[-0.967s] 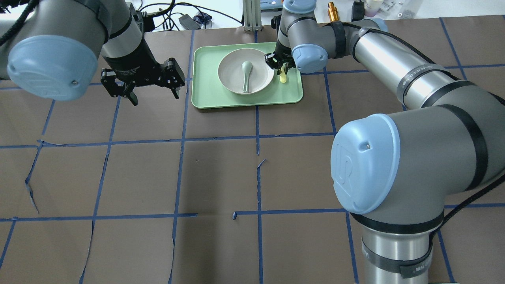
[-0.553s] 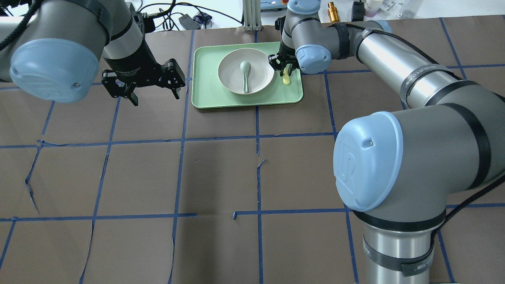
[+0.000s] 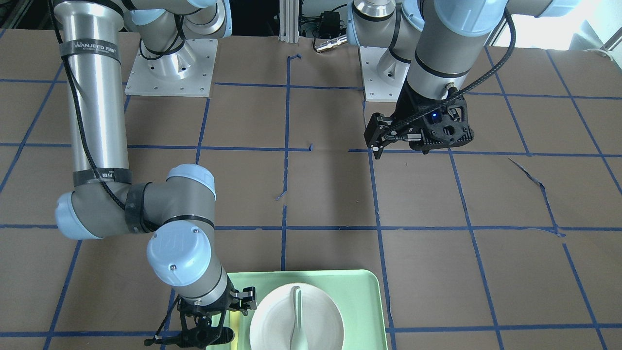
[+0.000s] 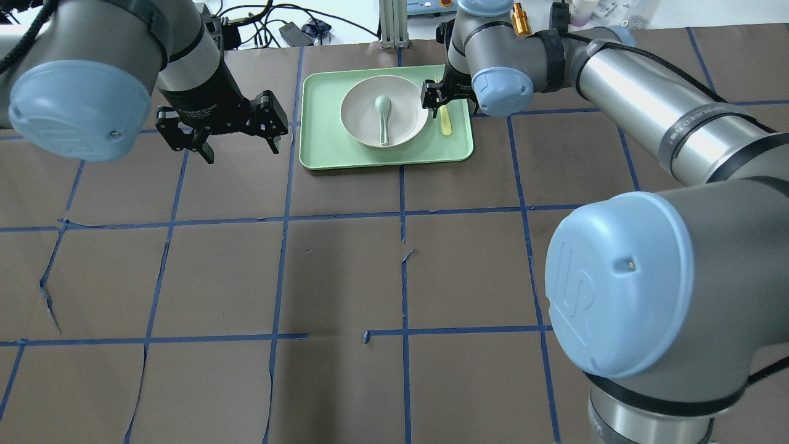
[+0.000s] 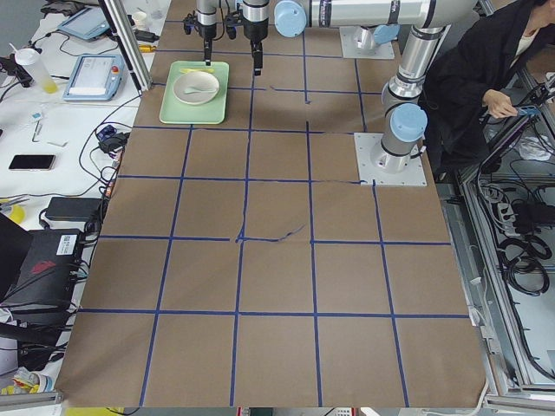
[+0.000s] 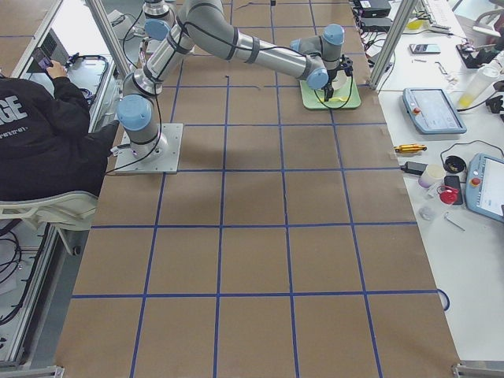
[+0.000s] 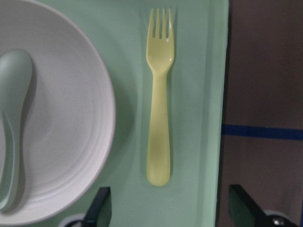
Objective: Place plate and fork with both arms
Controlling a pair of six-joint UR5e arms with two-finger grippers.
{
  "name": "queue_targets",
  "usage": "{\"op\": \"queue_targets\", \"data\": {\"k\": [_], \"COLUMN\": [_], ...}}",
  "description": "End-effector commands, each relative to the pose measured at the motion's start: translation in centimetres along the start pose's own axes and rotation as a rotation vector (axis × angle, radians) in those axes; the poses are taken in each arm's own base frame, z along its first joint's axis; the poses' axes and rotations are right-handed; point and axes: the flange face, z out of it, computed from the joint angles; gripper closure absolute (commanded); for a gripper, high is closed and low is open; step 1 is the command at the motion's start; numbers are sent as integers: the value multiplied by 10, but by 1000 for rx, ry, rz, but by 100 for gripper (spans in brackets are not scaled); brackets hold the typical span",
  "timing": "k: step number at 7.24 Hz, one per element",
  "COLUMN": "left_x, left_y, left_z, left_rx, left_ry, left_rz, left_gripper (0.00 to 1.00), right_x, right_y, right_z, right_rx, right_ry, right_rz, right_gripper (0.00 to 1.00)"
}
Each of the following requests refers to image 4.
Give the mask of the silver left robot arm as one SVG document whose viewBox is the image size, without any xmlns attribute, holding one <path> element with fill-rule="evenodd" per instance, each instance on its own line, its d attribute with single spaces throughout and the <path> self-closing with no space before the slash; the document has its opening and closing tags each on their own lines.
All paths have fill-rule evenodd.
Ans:
<svg viewBox="0 0 789 444">
<path fill-rule="evenodd" d="M 221 25 L 192 1 L 39 1 L 2 27 L 2 129 L 86 162 L 127 155 L 149 117 L 171 150 L 215 160 L 208 138 L 246 134 L 278 154 L 288 119 L 270 90 L 240 92 Z"/>
</svg>

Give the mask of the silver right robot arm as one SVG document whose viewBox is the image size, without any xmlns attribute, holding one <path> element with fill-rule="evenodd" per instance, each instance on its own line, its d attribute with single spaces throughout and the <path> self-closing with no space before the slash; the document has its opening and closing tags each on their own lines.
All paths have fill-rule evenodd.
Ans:
<svg viewBox="0 0 789 444">
<path fill-rule="evenodd" d="M 600 112 L 568 92 L 538 113 L 471 120 L 459 163 L 407 166 L 401 297 L 408 335 L 364 334 L 357 430 L 296 418 L 308 348 L 282 343 L 271 443 L 583 443 L 590 382 L 549 330 L 549 238 L 577 204 L 678 186 Z"/>
</svg>

